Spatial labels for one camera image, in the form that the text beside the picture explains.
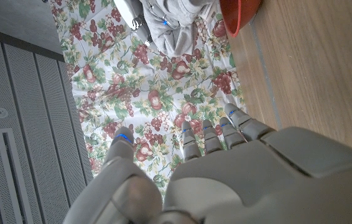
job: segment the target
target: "floral tablecloth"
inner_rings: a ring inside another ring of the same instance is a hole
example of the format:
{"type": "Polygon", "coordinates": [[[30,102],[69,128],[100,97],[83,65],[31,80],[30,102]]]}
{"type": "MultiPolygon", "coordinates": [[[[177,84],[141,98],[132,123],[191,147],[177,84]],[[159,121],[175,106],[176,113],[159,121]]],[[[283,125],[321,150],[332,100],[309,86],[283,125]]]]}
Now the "floral tablecloth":
{"type": "Polygon", "coordinates": [[[196,19],[192,55],[168,57],[145,47],[113,0],[51,0],[93,175],[115,131],[134,133],[134,162],[163,193],[182,162],[181,124],[189,121],[203,152],[202,121],[216,132],[223,107],[244,100],[225,26],[196,19]]]}

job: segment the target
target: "gray fabric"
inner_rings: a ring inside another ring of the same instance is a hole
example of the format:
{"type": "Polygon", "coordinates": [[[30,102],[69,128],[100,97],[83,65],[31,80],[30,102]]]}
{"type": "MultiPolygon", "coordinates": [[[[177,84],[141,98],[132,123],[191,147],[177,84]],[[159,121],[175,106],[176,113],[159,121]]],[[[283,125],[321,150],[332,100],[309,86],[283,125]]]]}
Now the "gray fabric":
{"type": "Polygon", "coordinates": [[[154,16],[144,7],[144,17],[150,29],[151,37],[158,50],[169,57],[192,54],[193,36],[197,30],[193,28],[193,21],[202,7],[215,0],[157,0],[159,7],[167,15],[179,21],[180,27],[172,29],[164,25],[161,18],[154,16]]]}

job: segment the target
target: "wooden table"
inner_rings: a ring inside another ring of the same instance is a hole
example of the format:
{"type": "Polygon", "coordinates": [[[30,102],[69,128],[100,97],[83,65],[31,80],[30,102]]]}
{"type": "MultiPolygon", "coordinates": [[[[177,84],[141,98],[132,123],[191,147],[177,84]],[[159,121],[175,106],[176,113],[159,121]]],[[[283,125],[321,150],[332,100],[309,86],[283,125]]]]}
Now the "wooden table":
{"type": "Polygon", "coordinates": [[[264,0],[229,40],[252,117],[352,147],[352,0],[264,0]]]}

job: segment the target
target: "robotic hand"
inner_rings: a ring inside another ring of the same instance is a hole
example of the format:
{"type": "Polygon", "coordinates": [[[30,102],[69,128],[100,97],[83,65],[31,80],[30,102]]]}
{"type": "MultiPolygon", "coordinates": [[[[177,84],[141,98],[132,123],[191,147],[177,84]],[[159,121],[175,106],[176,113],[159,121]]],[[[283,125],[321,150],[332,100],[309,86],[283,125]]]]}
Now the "robotic hand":
{"type": "Polygon", "coordinates": [[[101,172],[64,223],[352,223],[352,149],[302,128],[275,131],[235,105],[221,118],[224,150],[203,122],[201,156],[188,122],[164,204],[117,131],[101,172]]]}

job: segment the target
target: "orange bowl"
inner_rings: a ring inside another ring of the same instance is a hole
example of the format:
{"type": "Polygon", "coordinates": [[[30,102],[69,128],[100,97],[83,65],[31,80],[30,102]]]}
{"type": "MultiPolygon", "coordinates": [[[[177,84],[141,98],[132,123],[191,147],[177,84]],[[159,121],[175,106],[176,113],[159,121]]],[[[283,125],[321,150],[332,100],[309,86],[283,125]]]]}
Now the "orange bowl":
{"type": "Polygon", "coordinates": [[[223,20],[232,37],[252,19],[260,3],[261,0],[220,0],[223,20]]]}

